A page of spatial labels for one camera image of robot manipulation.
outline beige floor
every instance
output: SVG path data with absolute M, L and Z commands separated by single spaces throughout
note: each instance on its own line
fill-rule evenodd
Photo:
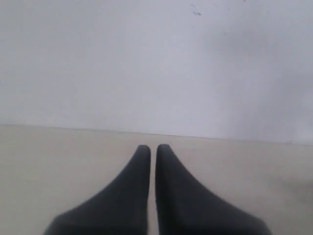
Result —
M 275 235 L 313 234 L 313 147 L 26 126 L 0 126 L 0 234 L 42 234 L 55 215 L 109 183 L 138 144 L 153 153 L 149 222 L 150 234 L 158 234 L 153 179 L 160 143 Z

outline floor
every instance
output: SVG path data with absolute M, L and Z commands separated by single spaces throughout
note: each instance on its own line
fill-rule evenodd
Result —
M 172 146 L 206 187 L 275 235 L 313 234 L 313 147 L 0 126 L 0 234 L 40 235 L 54 216 L 108 184 L 139 144 L 152 149 L 149 233 L 157 235 L 155 151 Z

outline dark spot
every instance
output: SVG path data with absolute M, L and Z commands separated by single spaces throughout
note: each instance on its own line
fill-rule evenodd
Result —
M 202 16 L 200 12 L 194 11 L 193 13 L 194 13 L 195 16 Z

